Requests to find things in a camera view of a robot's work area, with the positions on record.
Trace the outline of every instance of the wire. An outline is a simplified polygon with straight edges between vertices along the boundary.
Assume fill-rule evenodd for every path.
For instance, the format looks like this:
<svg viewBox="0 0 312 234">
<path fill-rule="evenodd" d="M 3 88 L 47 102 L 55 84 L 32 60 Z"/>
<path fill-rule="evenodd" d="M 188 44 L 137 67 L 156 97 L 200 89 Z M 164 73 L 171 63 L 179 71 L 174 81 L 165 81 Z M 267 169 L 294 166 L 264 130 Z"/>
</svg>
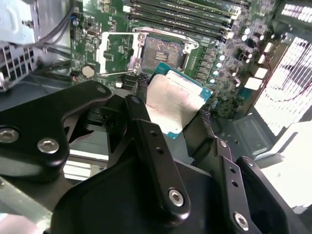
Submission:
<svg viewBox="0 0 312 234">
<path fill-rule="evenodd" d="M 274 101 L 274 102 L 287 102 L 287 101 L 292 101 L 292 100 L 295 100 L 295 99 L 296 99 L 297 97 L 299 97 L 300 95 L 304 94 L 304 93 L 312 86 L 312 80 L 311 80 L 311 81 L 309 82 L 309 84 L 307 84 L 306 87 L 305 87 L 303 90 L 301 90 L 297 95 L 295 95 L 294 97 L 292 97 L 292 98 L 290 98 L 290 99 L 276 100 L 276 99 L 273 99 L 273 98 L 269 97 L 269 95 L 268 95 L 268 93 L 267 93 L 267 91 L 266 91 L 266 87 L 267 87 L 269 81 L 271 80 L 271 78 L 272 78 L 272 76 L 273 76 L 273 69 L 272 69 L 272 67 L 271 67 L 271 65 L 270 65 L 270 60 L 269 60 L 267 54 L 262 50 L 262 48 L 261 48 L 260 46 L 258 46 L 258 45 L 256 45 L 256 46 L 257 46 L 257 48 L 260 50 L 260 53 L 261 53 L 262 55 L 264 55 L 265 61 L 266 61 L 267 65 L 268 65 L 269 71 L 270 71 L 269 76 L 268 76 L 267 80 L 265 81 L 265 83 L 264 83 L 264 85 L 263 85 L 263 88 L 262 88 L 262 90 L 266 93 L 266 97 L 267 97 L 268 99 L 270 99 L 270 100 L 272 100 L 272 101 Z"/>
<path fill-rule="evenodd" d="M 65 17 L 61 20 L 61 22 L 44 38 L 40 39 L 39 41 L 35 43 L 19 45 L 19 46 L 20 47 L 40 47 L 44 45 L 49 40 L 53 39 L 53 37 L 55 37 L 62 30 L 63 27 L 67 28 L 66 25 L 68 25 L 68 22 L 70 22 L 70 17 L 72 13 L 74 12 L 74 10 L 75 10 L 75 6 L 72 6 L 70 10 L 66 13 Z"/>
<path fill-rule="evenodd" d="M 47 51 L 50 52 L 50 53 L 53 53 L 53 54 L 58 54 L 58 55 L 61 55 L 67 59 L 70 59 L 71 58 L 71 55 L 64 52 L 64 51 L 61 51 L 61 50 L 58 50 L 58 49 L 55 49 L 55 48 L 47 48 Z"/>
<path fill-rule="evenodd" d="M 59 41 L 63 38 L 64 34 L 66 33 L 67 31 L 67 28 L 69 27 L 70 25 L 70 20 L 65 24 L 61 34 L 59 35 L 59 37 L 54 41 L 54 42 L 51 42 L 51 43 L 45 43 L 44 45 L 47 45 L 47 46 L 50 46 L 50 45 L 56 45 L 57 43 L 59 43 Z"/>
</svg>

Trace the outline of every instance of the green circuit board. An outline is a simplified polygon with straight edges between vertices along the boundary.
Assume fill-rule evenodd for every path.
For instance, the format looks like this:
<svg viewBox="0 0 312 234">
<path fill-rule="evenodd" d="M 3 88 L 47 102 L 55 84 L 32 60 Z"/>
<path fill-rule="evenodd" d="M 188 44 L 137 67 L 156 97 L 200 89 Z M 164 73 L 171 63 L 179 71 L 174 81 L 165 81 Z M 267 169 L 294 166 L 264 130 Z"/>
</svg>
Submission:
<svg viewBox="0 0 312 234">
<path fill-rule="evenodd" d="M 252 91 L 237 87 L 231 77 L 233 71 L 240 77 L 251 64 L 237 59 L 238 50 L 257 53 L 257 48 L 242 40 L 244 30 L 248 28 L 248 38 L 260 43 L 255 35 L 270 34 L 276 5 L 274 0 L 77 0 L 71 25 L 73 83 L 94 79 L 114 91 L 119 80 L 124 82 L 122 88 L 131 90 L 132 74 L 101 74 L 129 70 L 135 29 L 159 29 L 188 37 L 198 48 L 185 53 L 185 40 L 150 33 L 142 48 L 140 72 L 151 74 L 158 61 L 183 69 L 214 91 L 210 104 L 217 114 L 231 117 L 252 95 Z M 105 32 L 110 34 L 104 43 Z M 82 72 L 86 65 L 94 70 L 84 70 L 88 75 Z"/>
</svg>

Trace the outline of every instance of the ventilation grille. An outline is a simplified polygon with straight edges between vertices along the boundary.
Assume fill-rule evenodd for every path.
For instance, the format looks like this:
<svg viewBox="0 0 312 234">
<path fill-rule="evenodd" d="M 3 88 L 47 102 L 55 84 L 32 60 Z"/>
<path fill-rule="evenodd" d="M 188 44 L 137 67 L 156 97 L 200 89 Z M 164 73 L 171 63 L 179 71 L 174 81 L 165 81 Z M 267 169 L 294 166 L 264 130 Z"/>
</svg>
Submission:
<svg viewBox="0 0 312 234">
<path fill-rule="evenodd" d="M 310 108 L 311 91 L 312 45 L 295 38 L 254 107 L 277 136 Z"/>
<path fill-rule="evenodd" d="M 0 43 L 0 92 L 12 88 L 35 69 L 34 51 Z"/>
<path fill-rule="evenodd" d="M 312 23 L 311 7 L 286 4 L 282 11 L 282 15 L 293 17 L 304 22 Z"/>
</svg>

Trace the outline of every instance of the black plastic bracket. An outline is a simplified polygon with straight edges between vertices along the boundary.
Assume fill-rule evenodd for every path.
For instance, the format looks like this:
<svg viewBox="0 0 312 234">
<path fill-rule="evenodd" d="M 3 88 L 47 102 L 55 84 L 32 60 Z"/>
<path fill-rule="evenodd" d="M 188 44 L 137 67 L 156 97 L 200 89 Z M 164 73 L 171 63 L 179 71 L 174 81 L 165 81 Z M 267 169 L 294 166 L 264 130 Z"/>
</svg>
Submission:
<svg viewBox="0 0 312 234">
<path fill-rule="evenodd" d="M 105 104 L 111 95 L 104 85 L 88 81 L 0 112 L 1 128 L 18 132 L 14 142 L 0 143 L 1 174 L 40 181 L 56 178 L 69 155 L 67 141 L 81 113 Z M 59 145 L 56 152 L 39 150 L 39 141 L 47 138 Z"/>
<path fill-rule="evenodd" d="M 309 233 L 254 161 L 240 157 L 236 164 L 242 171 L 253 220 L 262 233 Z"/>
</svg>

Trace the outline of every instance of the red wire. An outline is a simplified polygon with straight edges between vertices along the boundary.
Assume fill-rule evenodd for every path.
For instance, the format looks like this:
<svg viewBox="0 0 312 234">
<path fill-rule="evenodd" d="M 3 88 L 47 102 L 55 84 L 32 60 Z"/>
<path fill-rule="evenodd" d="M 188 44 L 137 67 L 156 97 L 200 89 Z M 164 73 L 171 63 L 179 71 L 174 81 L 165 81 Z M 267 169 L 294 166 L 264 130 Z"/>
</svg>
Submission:
<svg viewBox="0 0 312 234">
<path fill-rule="evenodd" d="M 273 76 L 273 69 L 272 69 L 272 67 L 271 67 L 271 65 L 270 65 L 270 61 L 269 61 L 269 58 L 268 58 L 267 54 L 261 49 L 261 47 L 259 47 L 259 46 L 257 46 L 257 47 L 258 47 L 258 49 L 260 50 L 261 54 L 264 55 L 265 60 L 266 60 L 266 63 L 267 63 L 268 66 L 269 66 L 269 71 L 270 71 L 270 73 L 269 73 L 269 77 L 267 78 L 266 82 L 264 83 L 263 91 L 266 93 L 266 96 L 267 96 L 270 100 L 275 101 L 275 102 L 292 101 L 292 100 L 295 100 L 295 99 L 296 99 L 297 97 L 299 97 L 300 95 L 304 94 L 304 93 L 310 88 L 310 86 L 312 86 L 312 80 L 311 80 L 311 81 L 309 82 L 309 84 L 307 84 L 307 86 L 306 86 L 303 90 L 301 90 L 301 92 L 300 92 L 299 94 L 297 94 L 296 96 L 294 96 L 294 97 L 292 97 L 292 98 L 290 98 L 290 99 L 274 100 L 273 98 L 269 97 L 268 94 L 267 94 L 267 92 L 266 92 L 266 87 L 267 87 L 267 85 L 268 85 L 270 79 L 271 79 L 272 76 Z"/>
</svg>

